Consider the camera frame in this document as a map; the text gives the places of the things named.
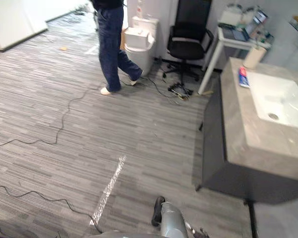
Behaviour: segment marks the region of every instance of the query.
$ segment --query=paper towel roll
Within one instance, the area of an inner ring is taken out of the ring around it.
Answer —
[[[264,56],[266,50],[265,48],[263,47],[253,47],[247,54],[244,62],[243,62],[243,65],[246,67],[246,68],[250,68],[250,69],[253,69],[255,68],[258,63],[260,62],[260,60],[262,59],[262,57]]]

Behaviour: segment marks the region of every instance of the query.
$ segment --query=chair armrest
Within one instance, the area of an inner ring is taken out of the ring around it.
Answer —
[[[167,47],[168,50],[170,50],[173,36],[174,36],[174,26],[171,26],[170,27],[169,40],[168,40],[168,47]]]
[[[209,31],[208,29],[206,29],[206,33],[208,34],[208,36],[209,36],[210,39],[209,39],[209,43],[208,43],[208,46],[207,46],[205,52],[207,52],[209,50],[209,48],[211,47],[211,44],[213,43],[213,40],[214,40],[214,36],[213,36],[213,34],[212,34],[211,31]]]

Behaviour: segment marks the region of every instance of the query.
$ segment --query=black jacket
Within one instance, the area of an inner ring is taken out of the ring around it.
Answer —
[[[96,10],[117,8],[123,5],[123,0],[90,0]]]

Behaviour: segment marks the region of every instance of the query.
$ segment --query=white sink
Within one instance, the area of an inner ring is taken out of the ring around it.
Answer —
[[[298,127],[298,85],[265,74],[247,72],[259,118]]]

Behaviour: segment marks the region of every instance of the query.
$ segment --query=white toilet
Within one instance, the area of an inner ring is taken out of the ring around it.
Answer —
[[[125,31],[125,51],[146,75],[153,64],[159,20],[133,17],[133,26]]]

